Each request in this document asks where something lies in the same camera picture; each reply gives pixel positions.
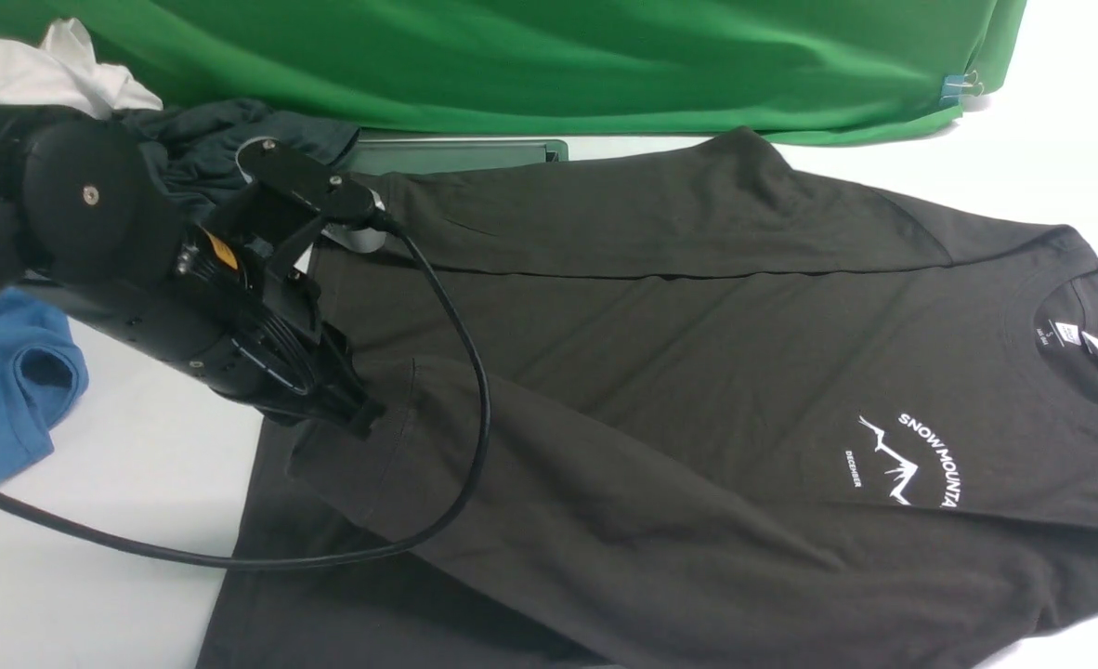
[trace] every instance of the dark gray cloth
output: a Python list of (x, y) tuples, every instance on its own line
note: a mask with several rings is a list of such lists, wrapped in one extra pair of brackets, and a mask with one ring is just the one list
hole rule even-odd
[[(298, 558), (378, 540), (285, 476), (294, 433), (265, 423), (236, 556)], [(289, 612), (269, 627), (250, 618)], [(299, 572), (227, 572), (200, 668), (508, 669), (604, 665), (413, 555)]]
[(246, 186), (235, 166), (235, 153), (248, 140), (272, 136), (335, 166), (359, 136), (355, 123), (277, 111), (248, 99), (184, 110), (117, 111), (115, 123), (141, 142), (159, 190), (197, 223)]
[[(1098, 335), (1072, 228), (813, 177), (748, 131), (363, 179), (493, 380), (484, 481), (425, 562), (630, 669), (954, 669), (1098, 612), (1098, 360), (1037, 325)], [(291, 471), (396, 539), (461, 486), (471, 372), (396, 246), (316, 277), (389, 414)], [(339, 666), (370, 638), (274, 636), (315, 604), (246, 579), (208, 645)]]

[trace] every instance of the black cable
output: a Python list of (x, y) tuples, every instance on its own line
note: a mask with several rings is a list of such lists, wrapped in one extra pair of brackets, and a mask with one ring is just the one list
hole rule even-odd
[[(391, 220), (386, 221), (386, 232), (394, 234), (401, 242), (404, 242), (404, 245), (408, 248), (408, 253), (413, 254), (413, 260), (417, 263), (417, 267), (429, 281), (434, 292), (437, 293), (437, 300), (441, 302), (447, 316), (450, 317), (450, 321), (455, 324), (455, 331), (459, 334), (462, 345), (468, 349), (468, 356), (471, 359), (471, 367), (473, 367), (473, 372), (475, 372), (475, 381), (479, 384), (479, 441), (475, 444), (475, 453), (473, 453), (473, 459), (471, 460), (471, 469), (468, 470), (468, 477), (462, 482), (462, 490), (459, 491), (459, 497), (456, 498), (455, 502), (451, 503), (446, 512), (444, 512), (442, 515), (439, 516), (438, 520), (432, 525), (422, 529), (421, 533), (413, 534), (412, 537), (388, 544), (386, 546), (373, 547), (373, 549), (345, 551), (345, 554), (324, 555), (318, 557), (256, 559), (203, 555), (197, 554), (195, 551), (181, 551), (170, 549), (170, 547), (154, 546), (154, 544), (146, 544), (144, 542), (117, 537), (115, 534), (103, 533), (103, 531), (81, 525), (79, 522), (69, 521), (60, 515), (36, 509), (35, 505), (23, 503), (22, 501), (10, 498), (2, 492), (0, 492), (0, 511), (10, 513), (11, 515), (18, 517), (23, 517), (23, 520), (29, 522), (35, 522), (35, 524), (56, 531), (56, 533), (67, 534), (69, 537), (99, 544), (99, 546), (107, 546), (109, 549), (127, 551), (127, 554), (138, 555), (142, 556), (142, 558), (161, 559), (166, 560), (166, 562), (192, 564), (192, 566), (195, 567), (260, 571), (314, 569), (320, 567), (340, 566), (340, 564), (365, 562), (368, 559), (389, 558), (389, 556), (400, 555), (402, 551), (412, 550), (414, 547), (421, 546), (422, 543), (433, 538), (435, 534), (441, 533), (441, 531), (453, 522), (455, 519), (462, 512), (466, 504), (468, 504), (468, 501), (471, 500), (473, 492), (479, 487), (479, 479), (482, 475), (482, 466), (484, 466), (484, 461), (486, 460), (486, 444), (491, 437), (491, 390), (490, 387), (486, 386), (486, 372), (484, 367), (482, 367), (482, 359), (479, 357), (479, 350), (475, 347), (475, 344), (473, 344), (473, 339), (471, 338), (471, 334), (468, 332), (468, 327), (466, 327), (466, 323), (462, 322), (462, 316), (459, 316), (459, 312), (457, 312), (457, 309), (455, 308), (455, 302), (450, 301), (450, 297), (446, 292), (446, 287), (442, 286), (442, 282), (437, 278), (437, 275), (435, 275), (434, 267), (429, 264), (429, 261), (427, 261), (427, 259), (425, 259), (425, 255), (423, 255), (417, 245), (414, 244), (413, 238), (408, 237), (407, 232), (404, 232), (401, 226), (396, 225)], [(307, 437), (314, 426), (315, 423), (311, 422), (307, 424), (304, 428), (303, 437)]]

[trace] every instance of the blue clip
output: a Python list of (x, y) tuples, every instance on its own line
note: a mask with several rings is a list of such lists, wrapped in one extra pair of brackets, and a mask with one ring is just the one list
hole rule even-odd
[(966, 74), (951, 74), (941, 81), (941, 105), (960, 105), (962, 98), (977, 98), (983, 94), (983, 81), (978, 81), (978, 70)]

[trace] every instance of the mountain graphic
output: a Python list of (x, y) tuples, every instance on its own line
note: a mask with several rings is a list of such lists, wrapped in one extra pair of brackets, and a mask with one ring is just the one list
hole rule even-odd
[(910, 505), (908, 500), (905, 499), (905, 488), (908, 487), (908, 483), (911, 479), (914, 479), (914, 476), (917, 475), (917, 462), (907, 460), (907, 458), (889, 448), (887, 444), (884, 444), (884, 430), (879, 430), (875, 425), (867, 423), (866, 419), (863, 419), (862, 415), (859, 416), (859, 423), (861, 425), (865, 425), (869, 430), (871, 430), (871, 432), (875, 432), (875, 450), (877, 453), (888, 454), (892, 456), (893, 460), (896, 461), (895, 469), (884, 471), (884, 473), (896, 475), (896, 487), (893, 488), (888, 497), (896, 500), (898, 503)]

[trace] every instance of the white cloth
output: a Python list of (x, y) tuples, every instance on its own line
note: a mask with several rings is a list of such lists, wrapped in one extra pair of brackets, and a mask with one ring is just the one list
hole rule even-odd
[(97, 119), (159, 110), (161, 100), (123, 65), (99, 64), (78, 19), (54, 21), (40, 46), (0, 40), (0, 105), (67, 105)]

